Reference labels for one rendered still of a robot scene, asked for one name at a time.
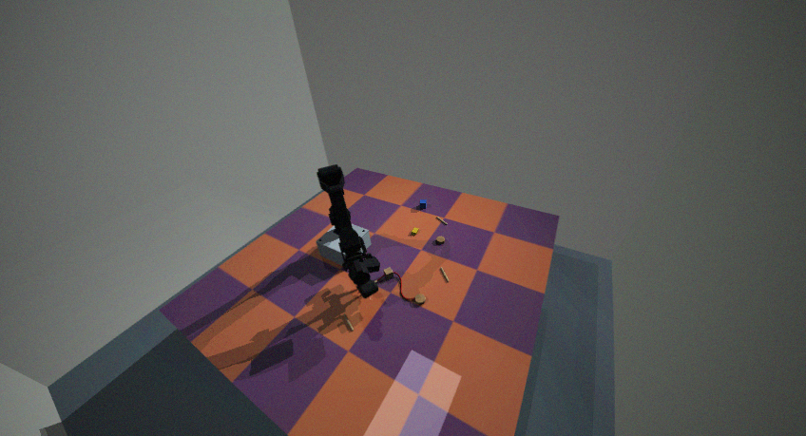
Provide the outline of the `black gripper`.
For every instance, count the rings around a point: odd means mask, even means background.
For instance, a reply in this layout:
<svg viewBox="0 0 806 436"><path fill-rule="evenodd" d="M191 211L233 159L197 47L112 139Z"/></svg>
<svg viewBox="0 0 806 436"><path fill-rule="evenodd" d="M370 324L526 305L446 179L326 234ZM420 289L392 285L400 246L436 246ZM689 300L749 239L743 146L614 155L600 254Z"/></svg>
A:
<svg viewBox="0 0 806 436"><path fill-rule="evenodd" d="M345 265L344 262L342 264L342 268L344 269L345 272L347 272L347 270L349 270L348 265L347 264ZM348 277L352 280L350 271L348 271L348 273L349 273ZM371 294L375 294L375 293L378 292L377 285L371 279L366 284L364 284L362 286L356 286L356 288L359 290L359 292L361 293L363 298L366 298L366 297L370 296Z"/></svg>

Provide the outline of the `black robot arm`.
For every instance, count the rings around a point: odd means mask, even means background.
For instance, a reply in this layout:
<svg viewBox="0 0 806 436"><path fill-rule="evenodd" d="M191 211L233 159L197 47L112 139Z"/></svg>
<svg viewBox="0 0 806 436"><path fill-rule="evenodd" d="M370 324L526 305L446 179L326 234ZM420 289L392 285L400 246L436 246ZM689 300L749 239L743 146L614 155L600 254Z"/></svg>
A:
<svg viewBox="0 0 806 436"><path fill-rule="evenodd" d="M332 226L335 226L333 233L339 235L338 245L344 264L348 265L354 284L362 286L370 280L369 273L379 271L380 263L371 253L366 255L363 238L359 237L352 227L351 213L343 197L345 181L342 170L337 164L321 167L318 169L317 178L320 188L328 193L332 204L328 215ZM360 248L363 253L360 252Z"/></svg>

